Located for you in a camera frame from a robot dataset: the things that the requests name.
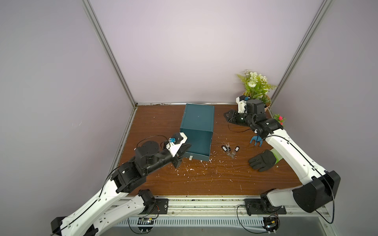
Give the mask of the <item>teal drawer cabinet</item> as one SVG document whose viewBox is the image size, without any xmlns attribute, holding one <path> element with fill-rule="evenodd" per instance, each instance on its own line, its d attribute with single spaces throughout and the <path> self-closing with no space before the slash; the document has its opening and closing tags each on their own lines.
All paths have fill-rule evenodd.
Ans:
<svg viewBox="0 0 378 236">
<path fill-rule="evenodd" d="M 186 104 L 181 129 L 214 132 L 215 107 L 211 105 Z"/>
</svg>

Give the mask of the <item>silver keys black tag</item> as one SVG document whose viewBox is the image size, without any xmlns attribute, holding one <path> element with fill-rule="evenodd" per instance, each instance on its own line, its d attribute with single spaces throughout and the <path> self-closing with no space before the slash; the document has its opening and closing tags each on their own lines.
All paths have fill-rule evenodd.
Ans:
<svg viewBox="0 0 378 236">
<path fill-rule="evenodd" d="M 224 152 L 227 152 L 227 153 L 231 152 L 231 148 L 230 148 L 229 144 L 222 145 L 221 148 L 223 149 Z"/>
<path fill-rule="evenodd" d="M 231 158 L 235 158 L 236 153 L 239 151 L 239 149 L 240 149 L 240 147 L 237 146 L 235 149 L 232 150 L 232 152 L 230 154 Z"/>
</svg>

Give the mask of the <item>teal drawer tray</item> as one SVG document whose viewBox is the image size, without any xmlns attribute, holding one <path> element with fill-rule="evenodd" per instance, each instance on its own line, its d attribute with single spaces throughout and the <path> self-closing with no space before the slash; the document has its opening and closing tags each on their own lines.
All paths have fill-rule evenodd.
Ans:
<svg viewBox="0 0 378 236">
<path fill-rule="evenodd" d="M 213 132 L 195 129 L 181 129 L 180 131 L 187 136 L 185 144 L 192 145 L 186 151 L 184 157 L 209 161 Z"/>
</svg>

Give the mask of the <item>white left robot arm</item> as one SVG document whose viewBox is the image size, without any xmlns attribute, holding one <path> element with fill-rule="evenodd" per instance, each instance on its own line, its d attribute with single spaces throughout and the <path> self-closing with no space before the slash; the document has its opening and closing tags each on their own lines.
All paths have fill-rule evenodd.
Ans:
<svg viewBox="0 0 378 236">
<path fill-rule="evenodd" d="M 56 217 L 51 222 L 53 236 L 100 236 L 117 223 L 140 213 L 150 213 L 156 205 L 150 190 L 140 190 L 126 203 L 113 207 L 144 184 L 147 176 L 172 164 L 179 167 L 191 144 L 185 140 L 164 142 L 161 148 L 147 141 L 135 149 L 134 157 L 118 167 L 88 202 L 69 216 Z"/>
</svg>

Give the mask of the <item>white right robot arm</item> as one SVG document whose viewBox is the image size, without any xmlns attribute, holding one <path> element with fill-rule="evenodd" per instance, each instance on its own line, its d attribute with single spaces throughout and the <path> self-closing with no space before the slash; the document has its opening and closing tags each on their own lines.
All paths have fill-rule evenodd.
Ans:
<svg viewBox="0 0 378 236">
<path fill-rule="evenodd" d="M 308 213 L 317 211 L 327 203 L 335 204 L 335 197 L 341 182 L 335 171 L 327 171 L 310 158 L 284 130 L 282 123 L 268 118 L 265 104 L 246 96 L 236 98 L 237 110 L 224 113 L 230 124 L 248 127 L 255 133 L 252 141 L 265 141 L 272 149 L 249 160 L 249 165 L 260 172 L 274 167 L 285 160 L 301 182 L 301 186 L 270 190 L 262 195 L 268 206 L 298 206 Z"/>
</svg>

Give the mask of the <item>small white pot pink flowers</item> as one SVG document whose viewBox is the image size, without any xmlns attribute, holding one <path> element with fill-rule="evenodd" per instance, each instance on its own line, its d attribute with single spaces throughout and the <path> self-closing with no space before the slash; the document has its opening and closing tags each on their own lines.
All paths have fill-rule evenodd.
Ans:
<svg viewBox="0 0 378 236">
<path fill-rule="evenodd" d="M 273 117 L 280 125 L 284 125 L 284 122 L 286 120 L 286 118 L 284 118 L 283 116 L 279 115 L 279 114 L 275 114 L 274 117 Z"/>
</svg>

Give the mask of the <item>green plant white flowers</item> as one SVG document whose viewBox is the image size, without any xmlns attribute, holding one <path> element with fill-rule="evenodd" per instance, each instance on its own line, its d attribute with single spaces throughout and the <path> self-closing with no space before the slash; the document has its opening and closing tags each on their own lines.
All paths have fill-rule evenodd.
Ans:
<svg viewBox="0 0 378 236">
<path fill-rule="evenodd" d="M 265 95 L 277 87 L 270 84 L 266 76 L 254 71 L 246 70 L 243 75 L 237 74 L 237 77 L 244 85 L 243 95 L 249 96 L 250 99 L 258 99 L 263 103 L 265 103 Z"/>
</svg>

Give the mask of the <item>black green work glove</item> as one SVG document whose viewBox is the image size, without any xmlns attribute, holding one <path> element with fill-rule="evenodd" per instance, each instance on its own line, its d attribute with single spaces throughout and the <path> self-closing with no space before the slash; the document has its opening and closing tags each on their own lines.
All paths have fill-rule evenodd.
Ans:
<svg viewBox="0 0 378 236">
<path fill-rule="evenodd" d="M 264 172 L 274 167 L 282 159 L 283 157 L 273 148 L 272 150 L 265 150 L 263 153 L 251 158 L 249 165 L 254 170 Z"/>
</svg>

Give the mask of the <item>small circuit board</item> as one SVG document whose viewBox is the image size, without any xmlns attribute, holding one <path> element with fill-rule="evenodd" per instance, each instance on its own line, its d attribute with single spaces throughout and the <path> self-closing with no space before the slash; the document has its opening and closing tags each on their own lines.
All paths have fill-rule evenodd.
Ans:
<svg viewBox="0 0 378 236">
<path fill-rule="evenodd" d="M 147 234 L 149 233 L 155 224 L 156 218 L 152 217 L 140 217 L 137 222 L 137 228 L 141 234 Z"/>
<path fill-rule="evenodd" d="M 277 215 L 270 215 L 263 218 L 263 228 L 270 234 L 276 233 L 280 227 L 280 220 Z"/>
</svg>

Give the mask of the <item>right small circuit board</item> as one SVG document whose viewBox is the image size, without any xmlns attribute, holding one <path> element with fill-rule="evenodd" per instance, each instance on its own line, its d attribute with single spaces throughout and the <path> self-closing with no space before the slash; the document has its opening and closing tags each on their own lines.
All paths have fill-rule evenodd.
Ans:
<svg viewBox="0 0 378 236">
<path fill-rule="evenodd" d="M 280 227 L 280 220 L 277 215 L 270 215 L 263 218 L 263 228 L 270 234 L 276 233 Z"/>
</svg>

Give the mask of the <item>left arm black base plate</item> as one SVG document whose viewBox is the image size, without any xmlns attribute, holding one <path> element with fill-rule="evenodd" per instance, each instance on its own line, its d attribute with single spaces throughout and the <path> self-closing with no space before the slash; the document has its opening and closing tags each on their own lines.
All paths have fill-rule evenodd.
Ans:
<svg viewBox="0 0 378 236">
<path fill-rule="evenodd" d="M 150 202 L 144 208 L 141 214 L 162 214 L 165 215 L 168 213 L 169 200 L 167 198 L 158 198 L 154 202 Z"/>
</svg>

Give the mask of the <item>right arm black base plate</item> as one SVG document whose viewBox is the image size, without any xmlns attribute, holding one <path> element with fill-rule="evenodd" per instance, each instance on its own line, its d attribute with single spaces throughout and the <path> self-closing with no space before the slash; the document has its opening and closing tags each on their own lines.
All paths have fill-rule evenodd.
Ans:
<svg viewBox="0 0 378 236">
<path fill-rule="evenodd" d="M 245 208 L 247 211 L 247 214 L 249 216 L 251 215 L 258 215 L 258 214 L 266 214 L 266 215 L 272 215 L 272 214 L 287 214 L 287 211 L 284 206 L 272 206 L 270 203 L 263 199 L 252 199 L 247 198 L 244 199 Z"/>
</svg>

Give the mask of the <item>aluminium corner post right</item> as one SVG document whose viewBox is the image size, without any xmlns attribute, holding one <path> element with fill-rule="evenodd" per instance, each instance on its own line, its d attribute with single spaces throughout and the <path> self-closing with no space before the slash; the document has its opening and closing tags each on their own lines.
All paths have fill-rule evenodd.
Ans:
<svg viewBox="0 0 378 236">
<path fill-rule="evenodd" d="M 330 7 L 333 4 L 333 0 L 324 0 L 321 2 L 319 9 L 317 10 L 313 20 L 311 21 L 304 37 L 302 38 L 297 50 L 295 51 L 288 67 L 286 68 L 278 87 L 275 89 L 273 96 L 271 98 L 271 105 L 273 105 L 279 97 L 279 94 L 283 91 L 285 84 L 288 82 L 291 74 L 293 73 L 294 69 L 296 68 L 297 64 L 299 63 L 301 57 L 303 56 L 304 52 L 306 51 L 307 47 L 309 46 L 312 38 L 314 37 L 316 31 L 318 30 L 321 22 L 327 12 L 329 11 Z"/>
</svg>

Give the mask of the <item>aluminium corner post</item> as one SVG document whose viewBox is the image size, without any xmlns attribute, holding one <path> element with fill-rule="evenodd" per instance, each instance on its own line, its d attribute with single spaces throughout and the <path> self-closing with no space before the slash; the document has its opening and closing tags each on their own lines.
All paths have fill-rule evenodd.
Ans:
<svg viewBox="0 0 378 236">
<path fill-rule="evenodd" d="M 122 73 L 122 70 L 120 69 L 120 66 L 116 60 L 113 50 L 111 49 L 111 46 L 106 38 L 106 35 L 102 29 L 102 26 L 96 16 L 95 10 L 89 0 L 83 0 L 82 3 L 83 3 L 84 10 L 87 14 L 87 17 L 89 21 L 91 22 L 93 29 L 97 35 L 97 38 L 99 39 L 99 42 L 102 45 L 113 69 L 115 70 L 115 73 L 118 79 L 120 80 L 120 83 L 131 103 L 132 108 L 135 110 L 137 108 L 137 103 L 135 102 L 135 99 L 130 91 L 130 88 L 126 82 L 126 79 Z"/>
<path fill-rule="evenodd" d="M 295 51 L 288 67 L 286 68 L 278 87 L 275 89 L 273 96 L 271 98 L 271 105 L 273 105 L 279 97 L 279 94 L 283 91 L 285 84 L 288 82 L 291 74 L 293 73 L 294 69 L 296 68 L 297 64 L 299 63 L 301 57 L 303 56 L 304 52 L 306 51 L 307 47 L 309 46 L 312 38 L 314 37 L 316 31 L 318 30 L 321 22 L 327 12 L 329 11 L 330 7 L 333 4 L 333 0 L 324 0 L 321 2 L 319 9 L 317 10 L 313 20 L 311 21 L 304 37 L 302 38 L 297 50 Z"/>
</svg>

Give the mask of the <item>aluminium corner post left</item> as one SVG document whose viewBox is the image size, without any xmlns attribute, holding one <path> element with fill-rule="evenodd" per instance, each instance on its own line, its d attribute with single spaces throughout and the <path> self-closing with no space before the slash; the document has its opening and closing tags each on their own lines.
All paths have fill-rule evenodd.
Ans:
<svg viewBox="0 0 378 236">
<path fill-rule="evenodd" d="M 96 16 L 95 10 L 89 0 L 83 0 L 82 3 L 83 3 L 84 10 L 87 14 L 87 17 L 89 21 L 91 22 L 93 29 L 97 35 L 97 38 L 99 39 L 99 42 L 102 45 L 113 69 L 115 70 L 115 73 L 118 79 L 120 80 L 120 83 L 131 103 L 132 108 L 135 110 L 137 108 L 137 103 L 135 102 L 135 99 L 130 91 L 130 88 L 126 82 L 126 79 L 122 73 L 122 70 L 120 69 L 120 66 L 116 60 L 113 50 L 111 49 L 111 46 L 106 38 L 106 35 L 102 29 L 102 26 Z"/>
</svg>

